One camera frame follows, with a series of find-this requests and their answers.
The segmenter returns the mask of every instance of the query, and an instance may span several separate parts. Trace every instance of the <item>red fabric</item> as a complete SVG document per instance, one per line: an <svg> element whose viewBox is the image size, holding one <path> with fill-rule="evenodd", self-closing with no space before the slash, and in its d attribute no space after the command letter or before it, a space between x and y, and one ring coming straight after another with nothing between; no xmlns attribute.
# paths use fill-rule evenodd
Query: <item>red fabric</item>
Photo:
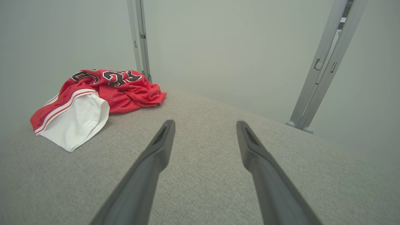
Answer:
<svg viewBox="0 0 400 225"><path fill-rule="evenodd" d="M150 83L144 75L133 70L82 70L64 83L55 97L56 101L46 104L33 114L30 119L33 129L41 127L48 114L61 111L70 104L71 99L82 95L83 93L76 92L80 89L85 89L82 91L86 93L86 89L89 89L89 93L90 89L97 92L100 98L108 102L110 114L157 106L167 95L161 92L157 84Z"/></svg>

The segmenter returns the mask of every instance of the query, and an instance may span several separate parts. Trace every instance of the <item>white stripe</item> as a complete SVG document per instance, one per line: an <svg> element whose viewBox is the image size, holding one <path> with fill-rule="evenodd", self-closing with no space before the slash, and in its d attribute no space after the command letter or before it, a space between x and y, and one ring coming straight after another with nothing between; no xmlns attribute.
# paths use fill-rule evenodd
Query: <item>white stripe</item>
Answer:
<svg viewBox="0 0 400 225"><path fill-rule="evenodd" d="M50 101L48 101L46 104L44 104L44 106L52 104L53 102L57 101L57 99L58 99L58 94L54 98L50 99Z"/></svg>
<svg viewBox="0 0 400 225"><path fill-rule="evenodd" d="M47 114L47 116L45 117L42 125L35 130L36 135L38 136L41 132L43 132L46 129L45 126L47 126L51 122L51 120L53 120L55 117L57 117L57 116L54 116L53 118L51 118L53 115L62 113L64 111L68 110L69 108L71 108L71 106L73 105L74 97L76 95L79 95L79 94L83 93L83 92L88 92L88 93L85 93L85 94L97 94L97 92L95 90L88 89L88 88L80 89L80 90L75 91L72 94L70 100L67 103L65 103L64 105L62 105L62 106L60 106L60 107L58 107L56 109L54 109L49 114Z"/></svg>

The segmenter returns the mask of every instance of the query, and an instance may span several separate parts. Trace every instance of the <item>white wall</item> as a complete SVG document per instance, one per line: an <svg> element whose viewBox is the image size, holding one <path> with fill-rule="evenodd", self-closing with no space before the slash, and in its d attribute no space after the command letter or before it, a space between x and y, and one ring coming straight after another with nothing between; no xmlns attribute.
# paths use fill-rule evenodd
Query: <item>white wall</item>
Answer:
<svg viewBox="0 0 400 225"><path fill-rule="evenodd" d="M136 69L126 0L2 0L1 137L94 68Z"/></svg>
<svg viewBox="0 0 400 225"><path fill-rule="evenodd" d="M145 0L153 81L289 121L332 0Z"/></svg>
<svg viewBox="0 0 400 225"><path fill-rule="evenodd" d="M400 1L369 0L310 127L355 151L400 157Z"/></svg>

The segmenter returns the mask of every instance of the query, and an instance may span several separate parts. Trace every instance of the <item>gray carpet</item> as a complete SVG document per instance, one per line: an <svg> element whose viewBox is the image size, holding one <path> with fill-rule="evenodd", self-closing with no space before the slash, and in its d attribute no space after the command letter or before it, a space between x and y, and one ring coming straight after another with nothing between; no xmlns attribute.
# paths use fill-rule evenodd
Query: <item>gray carpet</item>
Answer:
<svg viewBox="0 0 400 225"><path fill-rule="evenodd" d="M68 153L30 124L0 150L0 224L88 224L167 119L176 135L149 224L262 224L236 121L246 121L324 224L399 224L393 168L202 96L164 88L165 102L112 115Z"/></svg>

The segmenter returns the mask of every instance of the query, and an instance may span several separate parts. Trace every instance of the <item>white fabric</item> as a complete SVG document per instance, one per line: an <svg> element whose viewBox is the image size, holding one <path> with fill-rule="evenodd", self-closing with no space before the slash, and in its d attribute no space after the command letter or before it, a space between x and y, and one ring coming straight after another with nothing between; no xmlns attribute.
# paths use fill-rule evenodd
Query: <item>white fabric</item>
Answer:
<svg viewBox="0 0 400 225"><path fill-rule="evenodd" d="M71 108L54 118L40 135L72 152L101 130L109 111L108 103L98 95L79 96Z"/></svg>

